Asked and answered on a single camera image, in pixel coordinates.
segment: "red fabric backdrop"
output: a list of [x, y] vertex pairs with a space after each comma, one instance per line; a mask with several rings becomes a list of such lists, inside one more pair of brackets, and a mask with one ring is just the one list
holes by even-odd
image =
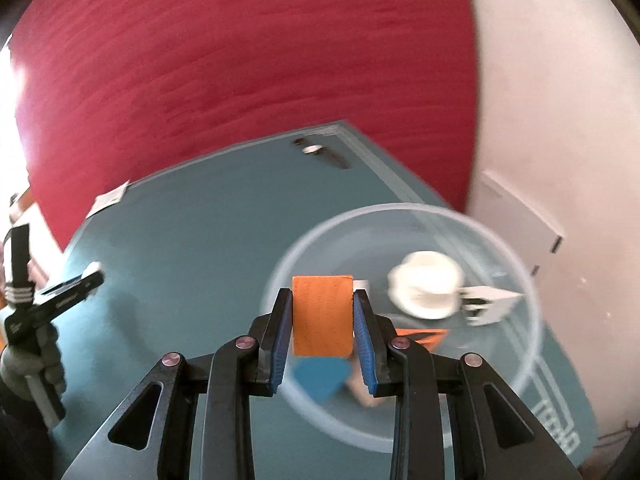
[[469, 0], [35, 0], [10, 48], [31, 186], [61, 247], [125, 180], [342, 118], [464, 205]]

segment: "gloved hand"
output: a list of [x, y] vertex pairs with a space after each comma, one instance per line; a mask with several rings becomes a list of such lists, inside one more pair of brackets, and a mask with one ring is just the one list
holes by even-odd
[[37, 375], [44, 370], [45, 378], [54, 385], [58, 395], [66, 390], [65, 370], [60, 361], [58, 330], [48, 324], [36, 332], [41, 355], [37, 356], [9, 345], [0, 356], [0, 377], [4, 384], [18, 397], [33, 400], [26, 376]]

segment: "black sleeve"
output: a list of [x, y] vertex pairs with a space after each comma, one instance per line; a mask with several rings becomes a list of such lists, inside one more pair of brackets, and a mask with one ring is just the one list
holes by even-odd
[[47, 427], [33, 402], [17, 397], [0, 378], [0, 478], [51, 480]]

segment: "transparent bowl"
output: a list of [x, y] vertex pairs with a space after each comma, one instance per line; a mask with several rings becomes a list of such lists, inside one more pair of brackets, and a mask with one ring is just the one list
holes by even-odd
[[[455, 259], [465, 273], [465, 286], [490, 285], [521, 292], [523, 297], [500, 322], [470, 327], [462, 312], [439, 320], [417, 319], [389, 300], [388, 272], [415, 251], [438, 251]], [[389, 317], [396, 328], [447, 328], [434, 352], [459, 358], [477, 352], [521, 394], [529, 381], [542, 343], [538, 295], [529, 271], [494, 232], [472, 218], [437, 206], [392, 203], [345, 212], [299, 238], [275, 267], [262, 297], [261, 311], [270, 312], [278, 290], [291, 287], [296, 275], [350, 274], [369, 281], [373, 310]], [[311, 424], [352, 446], [392, 452], [395, 405], [392, 399], [373, 408], [361, 406], [346, 388], [322, 403], [296, 381], [300, 363], [289, 351], [278, 393]], [[443, 437], [450, 446], [446, 402], [441, 397]]]

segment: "green table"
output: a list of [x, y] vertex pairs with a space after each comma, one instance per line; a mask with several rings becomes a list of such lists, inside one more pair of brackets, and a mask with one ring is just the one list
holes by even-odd
[[[291, 143], [300, 134], [318, 136], [350, 169], [302, 155]], [[245, 333], [275, 264], [298, 237], [341, 212], [386, 202], [446, 205], [363, 135], [335, 123], [169, 168], [85, 221], [53, 281], [93, 260], [107, 277], [94, 298], [56, 320], [68, 381], [67, 416], [52, 435], [58, 475], [162, 355], [208, 354]], [[511, 327], [516, 350], [519, 330]], [[590, 453], [593, 412], [548, 329], [522, 397], [575, 464]], [[389, 454], [332, 439], [282, 396], [252, 398], [252, 434], [257, 478], [388, 478]], [[192, 478], [200, 477], [197, 455]]]

